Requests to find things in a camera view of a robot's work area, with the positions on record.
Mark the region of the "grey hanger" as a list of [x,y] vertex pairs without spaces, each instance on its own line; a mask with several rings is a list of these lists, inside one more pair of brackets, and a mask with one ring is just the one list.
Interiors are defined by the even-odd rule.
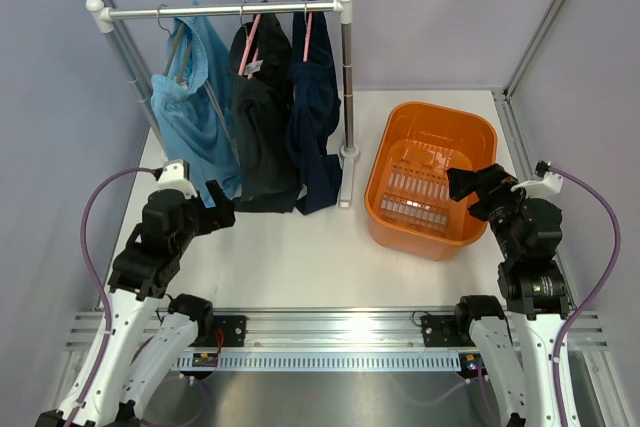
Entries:
[[165,146],[199,156],[232,138],[229,49],[206,17],[178,17],[164,71],[152,76],[151,105]]

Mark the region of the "light blue shorts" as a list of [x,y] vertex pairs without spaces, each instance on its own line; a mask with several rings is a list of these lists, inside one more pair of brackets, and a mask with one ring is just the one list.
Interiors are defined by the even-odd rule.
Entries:
[[167,158],[189,164],[189,178],[206,206],[216,181],[233,198],[242,174],[231,119],[229,49],[205,17],[178,17],[167,41],[165,70],[151,77],[151,107]]

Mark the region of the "black shorts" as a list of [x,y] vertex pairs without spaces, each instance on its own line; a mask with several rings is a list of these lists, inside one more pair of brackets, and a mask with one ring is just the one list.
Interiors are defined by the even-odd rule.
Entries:
[[287,77],[292,48],[276,15],[264,14],[254,21],[258,26],[249,53],[244,50],[251,22],[236,32],[227,67],[242,180],[236,210],[288,213],[301,190],[298,169],[286,147],[293,104],[293,85]]

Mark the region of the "navy blue shorts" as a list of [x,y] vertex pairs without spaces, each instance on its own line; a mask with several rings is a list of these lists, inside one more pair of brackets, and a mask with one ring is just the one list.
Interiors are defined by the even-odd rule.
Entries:
[[286,131],[286,147],[298,169],[306,194],[296,201],[300,213],[309,215],[336,204],[342,182],[339,156],[327,151],[329,136],[338,127],[341,100],[325,15],[314,12],[309,58],[302,61],[304,13],[292,22],[292,62],[288,79],[294,100]]

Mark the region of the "pink hanger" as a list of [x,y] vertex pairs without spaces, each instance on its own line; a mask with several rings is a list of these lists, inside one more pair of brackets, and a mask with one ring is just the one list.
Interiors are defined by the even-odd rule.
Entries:
[[312,22],[313,22],[313,14],[308,9],[308,3],[305,3],[305,7],[304,7],[305,35],[304,35],[303,56],[302,56],[303,62],[307,62],[309,58]]
[[252,49],[252,45],[253,45],[253,41],[256,37],[256,34],[258,32],[258,27],[260,24],[262,18],[262,14],[258,13],[255,14],[252,20],[252,24],[251,24],[251,29],[250,30],[245,30],[245,46],[244,46],[244,50],[243,50],[243,54],[241,57],[241,61],[239,64],[239,68],[238,68],[238,74],[247,78],[251,78],[252,77],[252,73],[246,74],[245,73],[245,69],[247,67],[247,65],[249,64],[249,54],[251,53],[251,49]]

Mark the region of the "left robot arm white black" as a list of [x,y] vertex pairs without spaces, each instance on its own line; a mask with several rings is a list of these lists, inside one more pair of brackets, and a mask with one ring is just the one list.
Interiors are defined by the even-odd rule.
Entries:
[[142,220],[116,257],[104,294],[104,317],[85,363],[60,405],[39,426],[139,426],[156,389],[190,346],[220,339],[210,301],[173,298],[158,332],[145,328],[197,237],[234,225],[235,206],[216,181],[206,184],[214,205],[176,189],[152,193]]

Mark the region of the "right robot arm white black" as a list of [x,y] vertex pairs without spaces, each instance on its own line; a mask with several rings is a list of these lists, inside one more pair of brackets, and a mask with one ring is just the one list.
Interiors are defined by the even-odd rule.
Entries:
[[462,297],[452,322],[457,339],[480,352],[478,372],[493,388],[500,425],[579,425],[563,330],[568,288],[554,260],[562,211],[540,195],[555,192],[555,176],[519,182],[493,164],[450,168],[447,177],[451,200],[476,195],[468,212],[489,224],[503,255],[500,297]]

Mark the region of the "orange plastic basket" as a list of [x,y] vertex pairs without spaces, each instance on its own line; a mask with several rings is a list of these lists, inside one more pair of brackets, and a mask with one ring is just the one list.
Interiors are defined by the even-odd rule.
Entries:
[[495,163],[497,135],[484,118],[424,102],[390,113],[364,203],[371,237],[380,245],[433,261],[453,258],[476,242],[486,224],[449,198],[447,170]]

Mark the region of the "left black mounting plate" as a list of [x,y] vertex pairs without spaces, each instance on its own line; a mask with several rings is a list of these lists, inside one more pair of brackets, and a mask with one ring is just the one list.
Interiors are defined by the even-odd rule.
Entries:
[[197,322],[198,333],[192,347],[240,348],[245,344],[247,317],[243,315],[210,315]]

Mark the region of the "black mounting plate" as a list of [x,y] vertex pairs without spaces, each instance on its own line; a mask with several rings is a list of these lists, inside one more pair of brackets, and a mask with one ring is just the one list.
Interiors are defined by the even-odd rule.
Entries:
[[243,315],[210,315],[197,322],[198,333],[192,347],[240,348],[245,344],[247,317]]
[[420,325],[425,347],[463,348],[474,346],[469,336],[459,330],[453,315],[422,315]]

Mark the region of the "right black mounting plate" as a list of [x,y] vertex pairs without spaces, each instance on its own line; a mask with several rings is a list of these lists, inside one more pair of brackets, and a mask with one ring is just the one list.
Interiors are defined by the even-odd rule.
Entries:
[[469,336],[459,330],[453,315],[422,315],[420,325],[425,347],[463,348],[474,346]]

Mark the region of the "silver clothes rack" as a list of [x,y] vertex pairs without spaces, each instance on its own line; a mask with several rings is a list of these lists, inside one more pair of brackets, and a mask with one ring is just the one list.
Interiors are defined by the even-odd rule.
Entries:
[[240,5],[192,6],[183,8],[157,7],[154,9],[123,10],[107,7],[102,0],[86,0],[85,8],[93,18],[99,31],[105,35],[114,32],[117,20],[178,18],[178,17],[216,17],[253,14],[304,14],[314,12],[333,12],[340,18],[342,52],[342,121],[344,127],[343,143],[340,147],[342,159],[342,182],[338,196],[338,206],[349,208],[354,199],[355,165],[360,156],[356,144],[354,121],[354,87],[352,64],[352,24],[354,0],[298,1],[298,2],[262,2]]

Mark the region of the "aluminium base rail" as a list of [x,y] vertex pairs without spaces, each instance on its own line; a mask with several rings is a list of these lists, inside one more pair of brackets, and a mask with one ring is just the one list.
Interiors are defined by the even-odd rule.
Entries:
[[[67,336],[65,350],[86,351],[91,346],[103,312],[79,312]],[[285,311],[216,309],[214,315],[247,317],[242,348],[259,351],[409,351],[419,348],[478,351],[477,347],[425,347],[419,315],[409,311],[344,310]],[[573,351],[606,351],[608,345],[599,319],[587,312],[567,334]]]

